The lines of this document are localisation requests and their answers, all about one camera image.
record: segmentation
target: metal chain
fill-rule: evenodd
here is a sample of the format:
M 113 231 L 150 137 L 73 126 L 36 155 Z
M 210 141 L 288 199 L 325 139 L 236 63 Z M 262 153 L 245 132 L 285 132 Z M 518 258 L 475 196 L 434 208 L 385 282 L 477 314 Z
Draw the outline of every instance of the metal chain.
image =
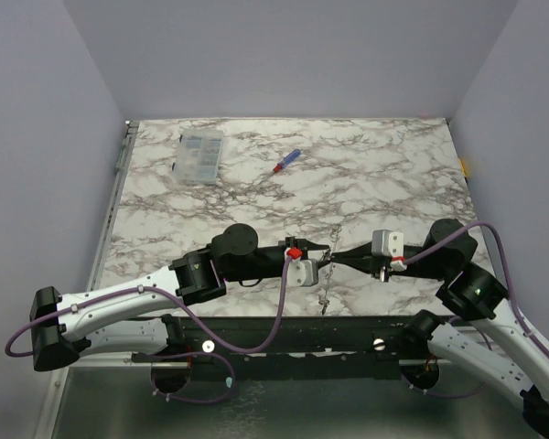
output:
M 328 250 L 326 254 L 324 254 L 324 258 L 330 258 L 333 253 L 336 252 L 336 247 L 338 246 L 338 240 L 339 240 L 339 233 L 341 232 L 341 224 L 334 224 L 331 226 L 331 233 L 329 234 L 329 239 L 333 244 L 331 245 L 331 250 Z M 324 316 L 326 314 L 326 311 L 328 310 L 329 305 L 329 299 L 328 299 L 328 291 L 329 291 L 329 283 L 331 282 L 331 276 L 333 274 L 333 269 L 336 266 L 335 263 L 329 264 L 329 270 L 328 274 L 326 274 L 326 285 L 324 287 L 324 294 L 323 297 L 319 298 L 319 304 L 323 306 L 321 309 L 321 315 Z

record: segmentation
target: white marble surface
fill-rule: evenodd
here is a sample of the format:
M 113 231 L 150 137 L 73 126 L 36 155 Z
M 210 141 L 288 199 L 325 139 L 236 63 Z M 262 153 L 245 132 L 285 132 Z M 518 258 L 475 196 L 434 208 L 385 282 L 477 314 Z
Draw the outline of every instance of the white marble surface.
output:
M 185 128 L 217 128 L 226 135 L 216 186 L 180 186 L 171 174 Z M 255 186 L 295 148 L 303 155 L 284 173 Z M 260 244 L 295 235 L 329 243 L 341 223 L 338 251 L 371 239 L 376 229 L 405 232 L 421 244 L 440 218 L 474 220 L 468 188 L 444 120 L 211 119 L 140 124 L 101 286 L 152 272 L 202 248 L 235 222 L 253 226 Z M 490 268 L 483 239 L 475 262 Z M 286 316 L 316 316 L 324 285 L 292 288 Z M 200 316 L 273 316 L 279 281 L 253 289 L 228 285 L 228 294 L 194 305 Z M 435 298 L 438 283 L 392 278 L 382 284 L 337 266 L 327 316 L 449 313 Z

